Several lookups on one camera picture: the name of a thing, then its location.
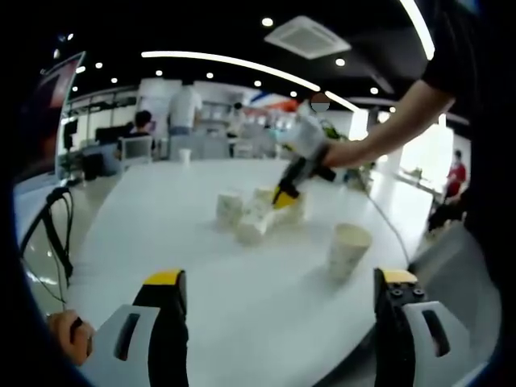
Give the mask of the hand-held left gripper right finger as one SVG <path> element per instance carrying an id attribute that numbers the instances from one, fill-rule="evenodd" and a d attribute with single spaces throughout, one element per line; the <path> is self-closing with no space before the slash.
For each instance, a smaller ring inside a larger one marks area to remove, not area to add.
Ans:
<path id="1" fill-rule="evenodd" d="M 374 270 L 376 386 L 469 386 L 485 361 L 473 360 L 471 335 L 418 278 Z"/>

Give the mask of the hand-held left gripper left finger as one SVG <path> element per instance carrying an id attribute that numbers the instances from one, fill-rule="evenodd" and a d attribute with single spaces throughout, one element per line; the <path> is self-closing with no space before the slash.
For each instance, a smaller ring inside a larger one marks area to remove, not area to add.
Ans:
<path id="1" fill-rule="evenodd" d="M 151 275 L 97 330 L 81 374 L 93 386 L 187 386 L 186 315 L 185 271 Z"/>

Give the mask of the person's right hand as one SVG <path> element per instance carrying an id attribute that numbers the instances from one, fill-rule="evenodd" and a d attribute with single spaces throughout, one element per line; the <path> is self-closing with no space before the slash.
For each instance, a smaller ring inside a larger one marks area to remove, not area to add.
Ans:
<path id="1" fill-rule="evenodd" d="M 336 140 L 327 143 L 327 153 L 323 164 L 328 168 L 352 167 L 360 161 L 360 143 Z"/>

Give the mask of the person's left hand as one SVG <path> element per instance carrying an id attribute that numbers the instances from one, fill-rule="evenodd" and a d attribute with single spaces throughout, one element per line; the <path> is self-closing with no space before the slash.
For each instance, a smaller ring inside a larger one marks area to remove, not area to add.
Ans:
<path id="1" fill-rule="evenodd" d="M 93 352 L 94 328 L 75 310 L 50 314 L 46 321 L 64 354 L 74 365 L 83 365 Z"/>

